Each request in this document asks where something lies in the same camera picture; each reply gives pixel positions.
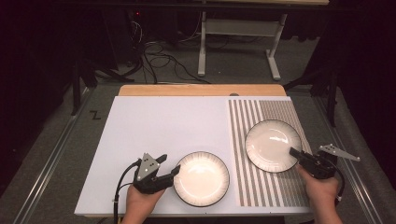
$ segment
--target wire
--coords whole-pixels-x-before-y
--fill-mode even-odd
[[[339,169],[334,163],[332,163],[332,161],[327,160],[327,159],[325,159],[325,158],[323,158],[323,157],[322,157],[322,159],[324,159],[324,160],[327,161],[329,164],[331,164],[332,167],[335,169],[335,171],[340,175],[340,178],[341,178],[341,187],[340,187],[340,189],[338,190],[337,198],[335,199],[335,205],[338,205],[338,204],[341,202],[342,198],[343,198],[344,189],[345,189],[345,187],[346,187],[346,181],[345,181],[344,175],[341,173],[340,169]]]
[[[146,53],[146,50],[149,49],[149,48],[151,48],[151,47],[153,47],[153,46],[160,47],[160,49],[158,49],[157,51],[151,52],[151,53]],[[150,68],[151,68],[152,71],[153,71],[153,67],[154,67],[154,68],[162,68],[162,67],[165,67],[166,65],[168,65],[170,62],[173,62],[173,63],[175,63],[175,64],[174,64],[175,75],[176,75],[178,78],[180,78],[180,79],[182,79],[182,80],[198,81],[198,82],[202,82],[202,83],[205,83],[205,84],[210,84],[210,82],[208,82],[208,81],[206,81],[206,80],[203,80],[203,79],[200,79],[200,78],[198,78],[198,77],[192,75],[192,74],[188,71],[188,69],[186,68],[186,66],[184,66],[182,63],[180,63],[174,56],[163,53],[163,46],[162,46],[161,44],[155,43],[155,44],[150,44],[150,45],[148,45],[148,46],[146,47],[146,49],[145,49],[145,55],[146,55],[146,54],[147,54],[147,55],[150,55],[150,56],[154,56],[154,58],[152,58],[151,60],[147,60],[148,65],[150,66]],[[160,60],[160,59],[166,59],[166,62],[163,63],[163,64],[161,64],[161,65],[153,65],[153,62],[154,62],[154,61]],[[185,73],[186,73],[189,77],[191,77],[191,78],[184,78],[184,77],[181,77],[181,76],[179,75],[179,73],[177,72],[177,67],[178,67],[178,66],[182,67],[183,70],[185,71]]]
[[[117,185],[116,194],[114,196],[114,210],[113,210],[113,217],[114,217],[114,224],[117,224],[119,220],[119,197],[120,197],[120,189],[123,188],[125,185],[121,185],[123,178],[136,165],[140,164],[142,160],[137,160],[136,162],[132,163],[126,170],[122,173],[119,184]]]
[[[199,14],[198,22],[197,22],[197,25],[195,26],[195,30],[192,33],[192,35],[190,37],[188,37],[187,39],[179,40],[178,41],[179,43],[189,41],[191,39],[194,39],[194,38],[200,36],[200,35],[197,35],[197,32],[198,32],[199,24],[201,23],[201,19],[202,19],[202,12]]]

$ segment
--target electrical cable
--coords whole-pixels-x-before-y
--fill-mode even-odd
[[[119,184],[117,185],[116,189],[116,194],[114,196],[114,211],[113,211],[113,217],[114,217],[114,224],[117,224],[119,220],[119,197],[120,197],[120,189],[123,188],[126,185],[121,185],[123,178],[125,175],[128,173],[129,170],[134,168],[136,165],[140,164],[142,160],[137,160],[136,162],[132,163],[126,170],[122,173]]]
[[[154,58],[152,58],[151,60],[148,61],[148,65],[150,66],[151,69],[152,69],[153,67],[154,67],[154,68],[165,67],[165,66],[168,65],[170,62],[174,62],[174,63],[175,63],[174,70],[175,70],[175,74],[176,74],[176,76],[177,76],[178,78],[180,78],[180,79],[182,79],[182,80],[198,81],[198,82],[202,82],[202,83],[205,83],[205,84],[210,84],[210,82],[208,82],[208,81],[206,81],[206,80],[203,80],[203,79],[200,79],[200,78],[198,78],[198,77],[192,75],[192,74],[188,71],[188,69],[186,68],[186,66],[184,66],[182,63],[180,63],[174,56],[163,53],[163,46],[162,46],[162,45],[160,45],[160,44],[150,44],[150,45],[148,45],[148,46],[146,47],[146,50],[147,50],[148,48],[152,47],[152,46],[159,46],[160,49],[157,50],[157,51],[155,51],[155,52],[147,53],[147,55],[154,56]],[[162,65],[157,65],[157,66],[156,66],[156,65],[153,65],[153,62],[154,62],[155,60],[159,60],[159,59],[167,59],[167,61],[166,61],[164,64],[162,64]],[[186,74],[187,74],[189,77],[192,77],[192,78],[184,78],[184,77],[181,77],[181,76],[178,74],[178,72],[177,72],[177,66],[178,66],[178,65],[181,66],[181,67],[183,68],[183,70],[186,72]]]

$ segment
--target table surface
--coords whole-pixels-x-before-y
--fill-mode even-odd
[[[246,191],[238,191],[236,183],[238,180],[235,177],[238,173],[235,171],[232,153],[234,149],[226,147],[234,141],[229,133],[230,120],[227,119],[229,109],[226,102],[230,100],[285,102],[289,104],[288,108],[283,109],[286,114],[294,110],[290,98],[286,96],[280,85],[125,85],[121,87],[120,94],[114,100],[108,116],[75,213],[86,217],[111,216],[111,201],[115,188],[113,185],[118,182],[117,174],[123,172],[132,162],[131,159],[136,160],[145,152],[149,152],[154,158],[167,154],[168,159],[162,164],[159,172],[159,175],[164,175],[173,169],[184,154],[200,150],[220,155],[229,166],[231,182],[224,198],[209,207],[193,207],[183,203],[174,189],[169,189],[157,204],[151,214],[152,217],[276,216],[308,213],[309,206],[304,203],[283,204],[276,200],[274,195],[265,195],[267,205],[264,204],[264,198],[262,204],[238,205],[237,195]],[[285,111],[273,113],[274,116],[280,116],[279,114],[284,114]],[[301,126],[297,129],[304,138]],[[127,175],[124,182],[130,182],[131,175]],[[278,181],[279,183],[285,179],[290,181],[293,176],[297,175],[281,174]],[[247,188],[251,188],[253,182],[248,181],[248,183]],[[277,186],[270,187],[271,194],[275,193],[273,190],[277,190],[279,194],[282,188],[282,184],[279,183],[276,182]],[[300,199],[302,195],[304,197],[303,189],[295,190],[299,190]],[[126,189],[120,192],[121,202],[125,200],[125,192]],[[124,209],[124,205],[120,204],[120,214],[123,214]]]

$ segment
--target metal bar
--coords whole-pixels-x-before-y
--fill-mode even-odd
[[[53,172],[55,171],[59,159],[62,157],[62,154],[64,153],[64,149],[65,149],[64,144],[67,141],[69,134],[73,130],[73,127],[77,121],[77,118],[82,108],[87,103],[88,96],[91,95],[91,92],[88,91],[88,88],[85,89],[83,94],[86,95],[85,93],[87,92],[88,94],[86,97],[84,97],[82,105],[79,108],[77,114],[75,116],[72,116],[70,120],[67,122],[67,125],[64,128],[64,131],[62,132],[60,138],[58,139],[55,148],[52,150],[52,153],[50,154],[47,163],[44,165],[44,168],[42,169],[40,175],[35,181],[35,184],[32,187],[32,190],[30,191],[27,199],[25,200],[20,212],[15,217],[13,222],[14,224],[28,223],[30,216],[35,211],[35,207],[37,206],[46,186],[50,182],[50,178]]]
[[[313,97],[314,102],[318,109],[320,110],[320,115],[322,116],[323,120],[325,120],[326,125],[332,135],[332,139],[335,141],[335,144],[343,149],[346,149],[346,147],[343,145],[343,142],[338,134],[338,132],[335,130],[335,128],[330,124],[330,122],[327,120],[326,117],[326,105],[323,102],[323,99],[320,97]],[[364,212],[364,215],[366,215],[367,221],[369,223],[373,224],[382,224],[382,219],[379,216],[375,205],[373,204],[373,201],[371,200],[371,196],[369,195],[369,192],[367,191],[367,188],[365,187],[364,183],[361,180],[361,177],[359,176],[353,162],[351,160],[346,160],[344,158],[340,158],[340,164],[345,170],[345,175],[347,179],[349,180],[353,190],[355,191],[356,197],[361,204],[361,209]]]
[[[193,11],[227,11],[227,12],[276,12],[276,13],[293,13],[293,12],[321,12],[331,14],[346,14],[358,12],[355,7],[328,7],[328,6],[291,6],[277,4],[202,4],[202,3],[117,3],[117,2],[90,2],[90,1],[59,1],[54,3],[57,7],[132,7],[139,9],[179,9]]]

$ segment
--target human hand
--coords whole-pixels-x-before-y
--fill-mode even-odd
[[[338,180],[335,177],[316,179],[300,164],[296,164],[296,169],[305,181],[306,193],[311,203],[334,203],[338,187]]]
[[[154,210],[165,189],[153,194],[142,194],[133,185],[128,188],[126,212],[122,224],[141,224]]]
[[[338,180],[335,177],[316,179],[303,166],[296,164],[299,175],[305,181],[306,194],[314,212],[315,223],[342,223],[335,211]]]

